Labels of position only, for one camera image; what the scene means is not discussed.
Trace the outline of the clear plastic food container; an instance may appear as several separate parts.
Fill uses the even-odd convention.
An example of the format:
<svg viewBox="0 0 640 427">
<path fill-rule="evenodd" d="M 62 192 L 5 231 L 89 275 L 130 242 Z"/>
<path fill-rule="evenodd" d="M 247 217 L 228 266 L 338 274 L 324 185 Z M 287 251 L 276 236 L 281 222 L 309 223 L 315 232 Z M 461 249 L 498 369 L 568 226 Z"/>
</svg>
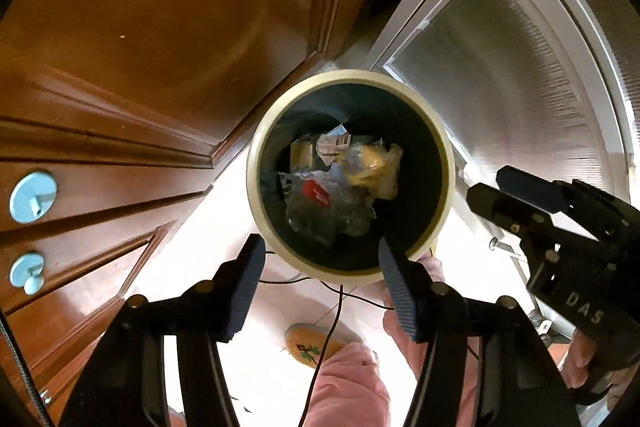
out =
<svg viewBox="0 0 640 427">
<path fill-rule="evenodd" d="M 337 180 L 329 171 L 296 172 L 285 197 L 286 221 L 306 239 L 330 246 L 369 231 L 373 201 L 365 188 Z"/>
</svg>

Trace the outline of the clear crushed plastic bottle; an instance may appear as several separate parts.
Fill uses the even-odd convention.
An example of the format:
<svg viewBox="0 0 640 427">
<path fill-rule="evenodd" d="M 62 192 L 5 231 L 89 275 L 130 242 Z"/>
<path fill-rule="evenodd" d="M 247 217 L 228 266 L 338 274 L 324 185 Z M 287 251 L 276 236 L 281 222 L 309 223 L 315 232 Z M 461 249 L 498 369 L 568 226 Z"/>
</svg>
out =
<svg viewBox="0 0 640 427">
<path fill-rule="evenodd" d="M 338 159 L 345 181 L 364 188 L 375 198 L 393 199 L 397 195 L 397 175 L 404 151 L 397 144 L 352 144 Z"/>
</svg>

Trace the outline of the green white small box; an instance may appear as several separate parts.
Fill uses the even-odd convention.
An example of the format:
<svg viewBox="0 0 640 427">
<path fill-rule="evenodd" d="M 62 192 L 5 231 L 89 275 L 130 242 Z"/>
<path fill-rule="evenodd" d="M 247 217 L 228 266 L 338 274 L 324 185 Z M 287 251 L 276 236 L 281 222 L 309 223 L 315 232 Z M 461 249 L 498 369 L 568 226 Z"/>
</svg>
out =
<svg viewBox="0 0 640 427">
<path fill-rule="evenodd" d="M 323 164 L 329 166 L 341 153 L 348 150 L 350 143 L 352 143 L 352 136 L 342 124 L 339 124 L 328 133 L 319 136 L 316 152 Z"/>
</svg>

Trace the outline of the yellow carton box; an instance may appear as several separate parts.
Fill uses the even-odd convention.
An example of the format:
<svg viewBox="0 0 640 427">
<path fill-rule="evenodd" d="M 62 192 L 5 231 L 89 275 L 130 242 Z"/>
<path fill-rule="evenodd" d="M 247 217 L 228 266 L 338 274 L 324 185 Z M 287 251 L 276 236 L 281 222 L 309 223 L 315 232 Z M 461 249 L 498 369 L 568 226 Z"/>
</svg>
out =
<svg viewBox="0 0 640 427">
<path fill-rule="evenodd" d="M 304 135 L 290 145 L 290 168 L 292 172 L 314 170 L 314 141 Z"/>
</svg>

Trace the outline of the round green trash bin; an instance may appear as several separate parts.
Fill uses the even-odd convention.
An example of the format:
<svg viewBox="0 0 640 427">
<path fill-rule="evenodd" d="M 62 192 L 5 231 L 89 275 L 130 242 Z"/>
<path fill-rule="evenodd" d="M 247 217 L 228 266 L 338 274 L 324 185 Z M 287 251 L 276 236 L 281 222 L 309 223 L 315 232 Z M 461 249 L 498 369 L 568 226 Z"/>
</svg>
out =
<svg viewBox="0 0 640 427">
<path fill-rule="evenodd" d="M 315 75 L 284 92 L 250 143 L 250 210 L 268 246 L 314 279 L 382 280 L 378 247 L 419 258 L 454 194 L 451 145 L 416 91 L 376 72 Z"/>
</svg>

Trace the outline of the blue round cabinet knob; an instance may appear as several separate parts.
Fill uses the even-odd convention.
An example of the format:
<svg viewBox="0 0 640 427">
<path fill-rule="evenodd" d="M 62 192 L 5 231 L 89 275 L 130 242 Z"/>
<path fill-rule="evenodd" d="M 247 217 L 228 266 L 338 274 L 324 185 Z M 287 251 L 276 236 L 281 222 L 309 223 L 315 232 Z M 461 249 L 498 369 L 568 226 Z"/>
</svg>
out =
<svg viewBox="0 0 640 427">
<path fill-rule="evenodd" d="M 51 173 L 34 171 L 17 182 L 9 199 L 11 218 L 27 225 L 42 218 L 53 206 L 58 184 Z"/>
</svg>

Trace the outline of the brown wooden cabinet door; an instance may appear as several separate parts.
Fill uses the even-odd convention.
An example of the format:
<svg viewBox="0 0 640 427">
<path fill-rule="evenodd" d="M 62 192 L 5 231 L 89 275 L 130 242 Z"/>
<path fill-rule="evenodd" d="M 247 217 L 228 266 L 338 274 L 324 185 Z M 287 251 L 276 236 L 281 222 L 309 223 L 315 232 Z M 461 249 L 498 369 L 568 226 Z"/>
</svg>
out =
<svg viewBox="0 0 640 427">
<path fill-rule="evenodd" d="M 59 410 L 145 263 L 204 199 L 258 112 L 341 49 L 364 0 L 1 0 L 1 306 Z M 39 220 L 14 186 L 51 173 Z"/>
</svg>

